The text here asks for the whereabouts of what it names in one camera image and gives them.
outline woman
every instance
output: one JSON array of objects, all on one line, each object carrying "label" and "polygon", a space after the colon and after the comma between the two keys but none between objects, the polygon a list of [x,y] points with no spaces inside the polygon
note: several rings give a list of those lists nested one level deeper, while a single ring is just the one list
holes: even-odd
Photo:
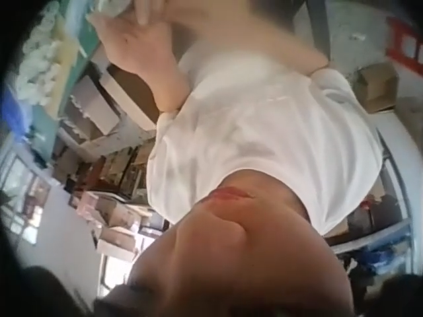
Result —
[{"label": "woman", "polygon": [[[348,82],[247,0],[170,0],[157,17],[89,17],[110,61],[151,87],[148,195],[174,225],[105,302],[148,316],[352,314],[321,236],[370,191],[382,156]],[[179,67],[165,21],[208,44]]]}]

